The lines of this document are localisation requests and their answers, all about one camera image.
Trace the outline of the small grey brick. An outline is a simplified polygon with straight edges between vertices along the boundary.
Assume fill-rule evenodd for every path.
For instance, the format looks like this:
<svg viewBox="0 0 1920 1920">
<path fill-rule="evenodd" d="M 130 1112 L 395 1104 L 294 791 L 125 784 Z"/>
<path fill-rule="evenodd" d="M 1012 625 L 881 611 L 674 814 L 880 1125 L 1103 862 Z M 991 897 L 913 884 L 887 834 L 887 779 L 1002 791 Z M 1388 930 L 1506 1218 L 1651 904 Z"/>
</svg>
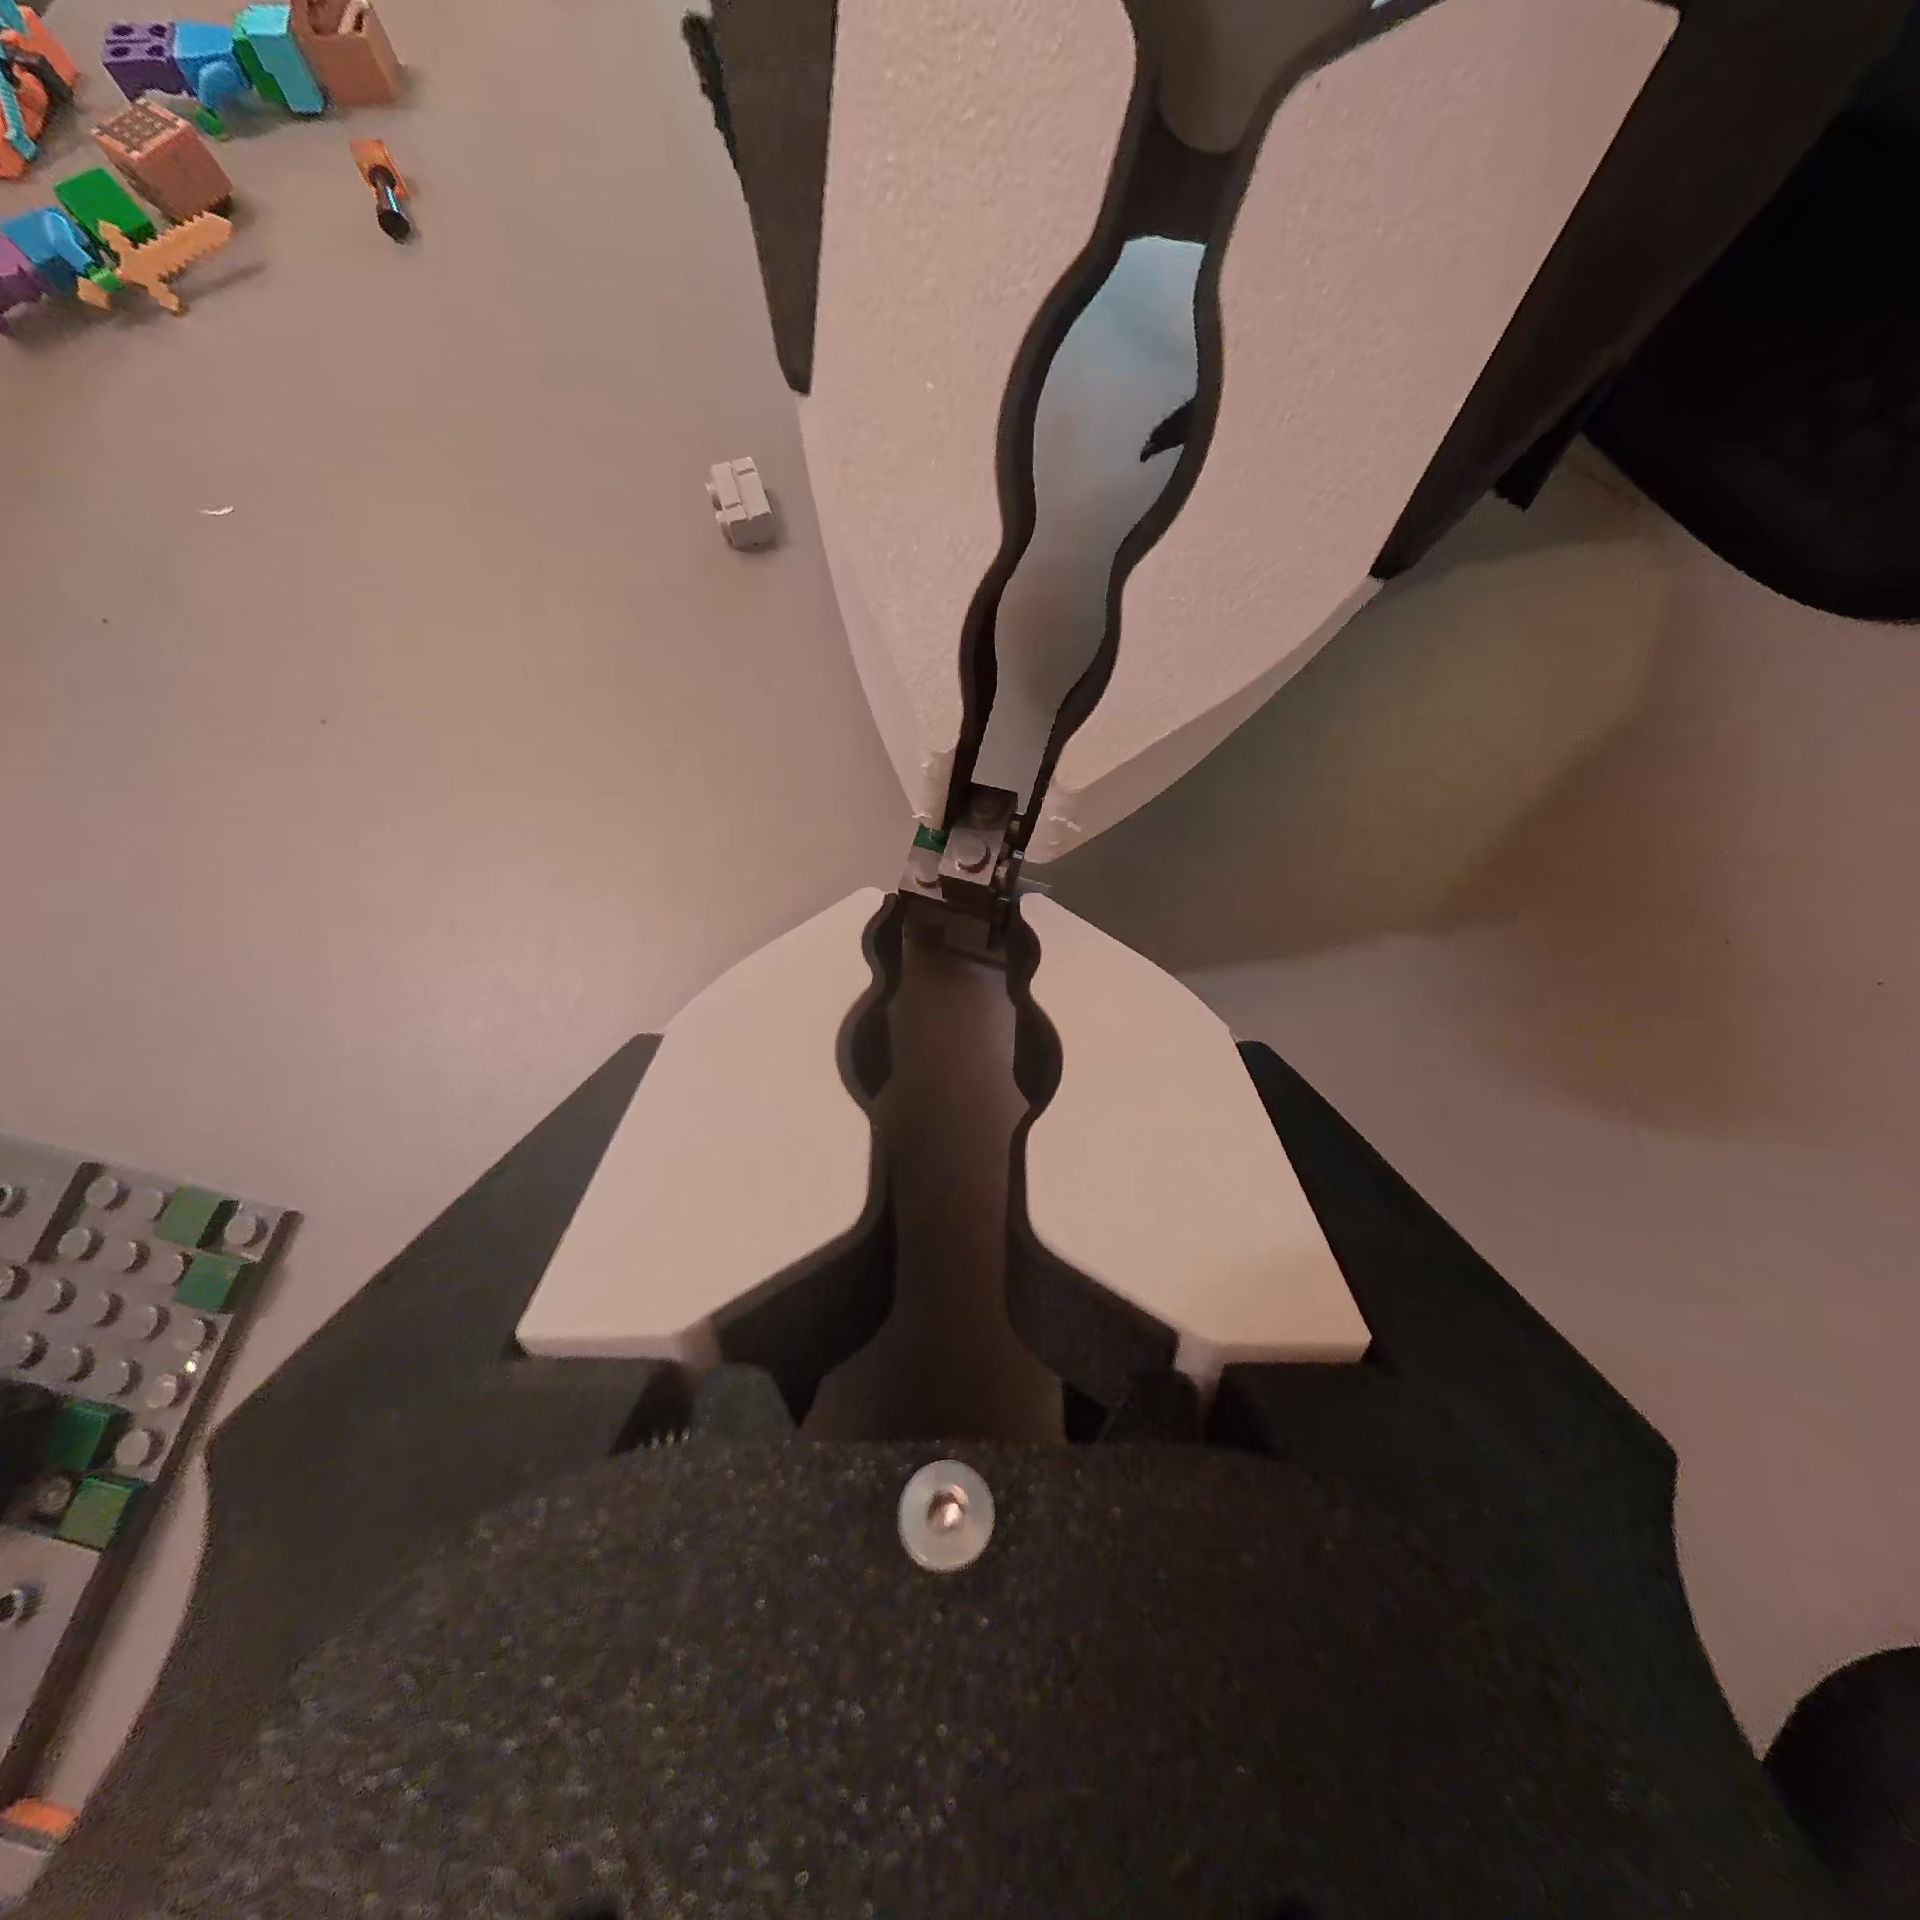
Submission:
<svg viewBox="0 0 1920 1920">
<path fill-rule="evenodd" d="M 918 824 L 899 897 L 907 945 L 1002 966 L 1021 874 L 1019 791 L 971 784 L 946 830 Z"/>
</svg>

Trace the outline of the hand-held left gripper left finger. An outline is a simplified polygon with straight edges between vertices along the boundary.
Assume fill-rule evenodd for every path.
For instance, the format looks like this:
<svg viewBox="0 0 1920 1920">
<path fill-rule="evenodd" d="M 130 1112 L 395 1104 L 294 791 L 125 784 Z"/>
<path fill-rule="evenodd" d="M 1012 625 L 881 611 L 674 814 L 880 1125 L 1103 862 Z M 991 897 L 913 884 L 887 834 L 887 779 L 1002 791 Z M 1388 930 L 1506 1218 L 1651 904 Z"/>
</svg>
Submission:
<svg viewBox="0 0 1920 1920">
<path fill-rule="evenodd" d="M 852 1022 L 899 897 L 857 890 L 737 959 L 663 1030 L 517 1341 L 535 1359 L 712 1365 L 874 1200 Z"/>
</svg>

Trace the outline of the grey desk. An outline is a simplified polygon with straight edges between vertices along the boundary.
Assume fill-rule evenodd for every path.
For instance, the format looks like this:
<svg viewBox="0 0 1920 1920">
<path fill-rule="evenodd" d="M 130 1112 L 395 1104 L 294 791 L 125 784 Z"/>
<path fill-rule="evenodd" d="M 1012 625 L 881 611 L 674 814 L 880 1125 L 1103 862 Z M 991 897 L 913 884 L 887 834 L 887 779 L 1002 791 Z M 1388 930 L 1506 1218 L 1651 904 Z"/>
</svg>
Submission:
<svg viewBox="0 0 1920 1920">
<path fill-rule="evenodd" d="M 1000 414 L 968 786 L 1002 966 L 901 935 L 918 821 L 844 627 L 748 218 L 654 5 L 401 5 L 426 252 L 316 140 L 271 266 L 2 374 L 2 1131 L 305 1214 L 229 1350 L 20 1917 L 1845 1917 L 1753 1757 L 1707 1496 L 1890 1386 L 1849 1231 L 1648 1254 L 1805 980 L 1712 810 L 1749 665 L 1668 548 L 1445 534 L 1209 757 L 1041 859 L 1200 469 L 1209 255 L 1292 83 L 1434 5 L 1138 32 L 1094 239 Z M 708 467 L 780 517 L 733 551 Z M 712 1365 L 535 1359 L 670 1020 L 857 890 L 874 1200 Z M 1021 911 L 1232 1030 L 1371 1345 L 1143 1359 L 1036 1244 Z"/>
</svg>

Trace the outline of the pile of colourful bricks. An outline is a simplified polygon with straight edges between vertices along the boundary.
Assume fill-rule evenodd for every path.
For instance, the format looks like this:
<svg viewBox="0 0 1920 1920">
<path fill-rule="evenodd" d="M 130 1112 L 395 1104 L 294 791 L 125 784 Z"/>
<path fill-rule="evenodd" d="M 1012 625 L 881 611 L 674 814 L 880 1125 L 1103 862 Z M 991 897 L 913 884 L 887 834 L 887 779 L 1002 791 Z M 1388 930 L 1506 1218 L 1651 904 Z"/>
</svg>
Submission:
<svg viewBox="0 0 1920 1920">
<path fill-rule="evenodd" d="M 236 239 L 218 144 L 255 111 L 325 122 L 395 109 L 404 68 L 376 5 L 242 5 L 226 17 L 125 17 L 101 29 L 107 116 L 94 166 L 2 214 L 2 338 L 23 313 L 114 313 L 150 302 L 186 317 L 181 282 Z"/>
</svg>

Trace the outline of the toy brick building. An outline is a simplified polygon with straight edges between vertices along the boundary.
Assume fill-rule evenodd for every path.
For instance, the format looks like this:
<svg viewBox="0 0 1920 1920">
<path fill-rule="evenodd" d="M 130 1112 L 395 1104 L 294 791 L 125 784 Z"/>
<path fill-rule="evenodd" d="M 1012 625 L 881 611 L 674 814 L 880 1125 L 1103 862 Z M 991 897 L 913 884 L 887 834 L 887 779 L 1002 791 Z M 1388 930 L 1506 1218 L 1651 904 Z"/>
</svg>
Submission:
<svg viewBox="0 0 1920 1920">
<path fill-rule="evenodd" d="M 2 1137 L 2 1807 L 30 1796 L 300 1212 Z"/>
</svg>

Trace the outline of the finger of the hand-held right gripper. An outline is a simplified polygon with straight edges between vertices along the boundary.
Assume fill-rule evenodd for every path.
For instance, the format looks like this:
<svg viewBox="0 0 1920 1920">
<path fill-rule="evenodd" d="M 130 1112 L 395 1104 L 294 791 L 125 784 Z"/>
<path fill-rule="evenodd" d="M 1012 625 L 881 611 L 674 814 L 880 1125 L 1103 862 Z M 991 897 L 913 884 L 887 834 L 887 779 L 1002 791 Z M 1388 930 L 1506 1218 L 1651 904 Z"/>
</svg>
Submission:
<svg viewBox="0 0 1920 1920">
<path fill-rule="evenodd" d="M 1209 255 L 1219 396 L 1131 565 L 1041 859 L 1155 800 L 1377 583 L 1412 494 L 1663 59 L 1667 5 L 1434 5 L 1313 68 Z"/>
<path fill-rule="evenodd" d="M 1094 239 L 1138 84 L 1122 5 L 838 5 L 813 374 L 831 583 L 918 824 L 962 742 L 962 627 L 1002 548 L 1000 414 Z"/>
</svg>

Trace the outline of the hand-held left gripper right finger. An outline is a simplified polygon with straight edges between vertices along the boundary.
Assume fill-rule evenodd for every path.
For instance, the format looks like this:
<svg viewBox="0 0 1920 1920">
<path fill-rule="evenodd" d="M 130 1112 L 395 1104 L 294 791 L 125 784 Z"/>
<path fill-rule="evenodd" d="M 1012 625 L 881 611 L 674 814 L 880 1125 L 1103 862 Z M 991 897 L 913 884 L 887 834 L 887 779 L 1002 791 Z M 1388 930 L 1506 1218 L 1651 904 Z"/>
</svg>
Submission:
<svg viewBox="0 0 1920 1920">
<path fill-rule="evenodd" d="M 1121 1370 L 1360 1363 L 1371 1334 L 1232 1030 L 1072 911 L 1021 911 L 1058 1041 L 1021 1142 L 1040 1252 L 1143 1359 Z"/>
</svg>

